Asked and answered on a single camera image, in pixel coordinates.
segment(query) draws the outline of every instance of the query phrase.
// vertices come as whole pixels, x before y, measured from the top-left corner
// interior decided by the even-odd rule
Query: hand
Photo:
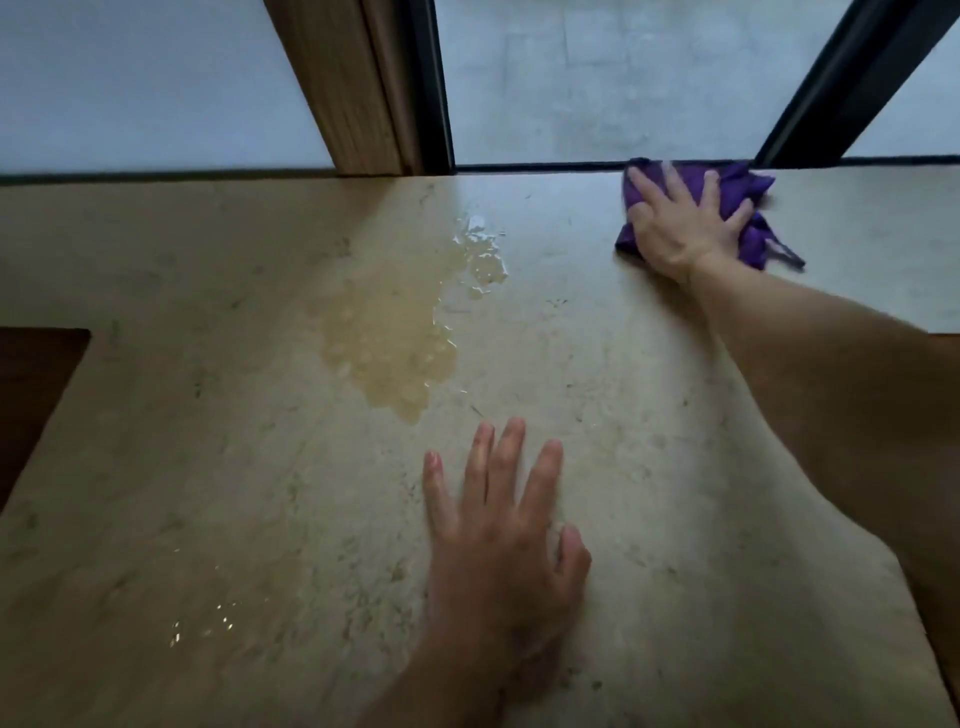
[[[737,238],[750,222],[754,204],[744,200],[724,222],[720,217],[720,178],[715,170],[704,175],[699,205],[669,162],[663,164],[669,196],[635,167],[627,175],[646,201],[627,210],[627,217],[634,226],[636,246],[651,268],[689,288],[690,271],[703,255],[736,258]]]
[[[542,649],[571,622],[583,599],[590,554],[573,526],[560,555],[547,553],[563,446],[550,440],[537,458],[520,503],[516,466],[525,423],[511,418],[493,446],[492,425],[477,427],[459,505],[444,485],[433,451],[423,458],[423,495],[433,547],[424,639],[497,681]]]

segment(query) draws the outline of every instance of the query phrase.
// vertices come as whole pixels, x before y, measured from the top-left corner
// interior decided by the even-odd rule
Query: beige stone surface
[[[457,473],[516,414],[594,563],[564,687],[508,724],[954,725],[891,554],[612,255],[617,186],[0,190],[0,325],[93,331],[0,517],[3,723],[350,725],[420,628],[422,452]],[[783,173],[771,220],[812,283],[950,330],[958,187]]]

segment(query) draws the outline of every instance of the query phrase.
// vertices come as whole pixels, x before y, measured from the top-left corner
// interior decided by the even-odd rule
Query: purple cloth
[[[646,158],[631,159],[629,167],[636,167],[643,174],[650,178],[660,189],[666,190],[663,183],[663,170],[658,161],[651,161]],[[710,169],[705,164],[680,164],[677,171],[684,178],[686,186],[693,195],[693,199],[700,202],[701,195],[704,194],[704,173]],[[764,177],[755,175],[746,164],[730,164],[717,170],[720,173],[720,216],[726,220],[736,209],[740,207],[747,198],[758,204],[767,190],[774,183],[773,177]],[[623,204],[629,209],[637,203],[643,202],[640,193],[630,182],[627,172],[623,172]],[[767,263],[768,247],[767,241],[777,246],[781,246],[780,241],[774,232],[770,230],[767,221],[763,215],[755,212],[747,227],[740,233],[740,260],[762,271]],[[640,251],[636,248],[636,239],[634,238],[634,229],[627,223],[620,231],[620,236],[616,240],[616,249],[627,255],[640,256]],[[799,261],[799,267],[803,267],[802,261]]]

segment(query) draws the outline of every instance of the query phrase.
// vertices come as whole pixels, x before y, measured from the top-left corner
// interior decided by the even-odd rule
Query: black window frame
[[[435,0],[396,0],[405,16],[420,146],[427,174],[582,172],[623,160],[458,165],[446,106]],[[900,87],[960,18],[960,0],[852,0],[780,120],[753,159],[763,169],[960,163],[960,154],[845,158]]]

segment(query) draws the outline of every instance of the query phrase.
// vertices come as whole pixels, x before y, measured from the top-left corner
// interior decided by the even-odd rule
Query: wooden door frame
[[[337,172],[421,173],[394,0],[264,0]]]

